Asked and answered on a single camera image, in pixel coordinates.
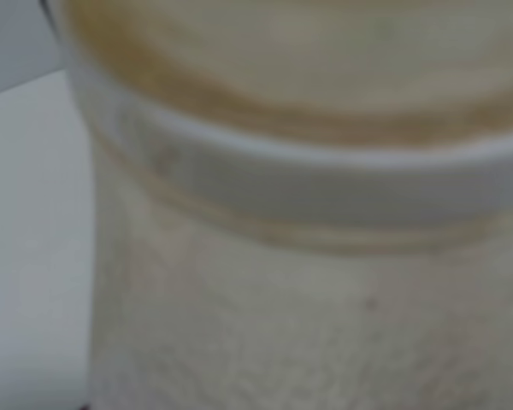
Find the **clear plastic beverage bottle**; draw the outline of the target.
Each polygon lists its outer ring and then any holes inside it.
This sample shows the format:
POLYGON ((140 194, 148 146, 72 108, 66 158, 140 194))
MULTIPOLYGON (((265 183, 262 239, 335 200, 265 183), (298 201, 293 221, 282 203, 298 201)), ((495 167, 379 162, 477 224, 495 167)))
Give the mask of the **clear plastic beverage bottle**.
POLYGON ((513 409, 513 1, 54 1, 92 409, 513 409))

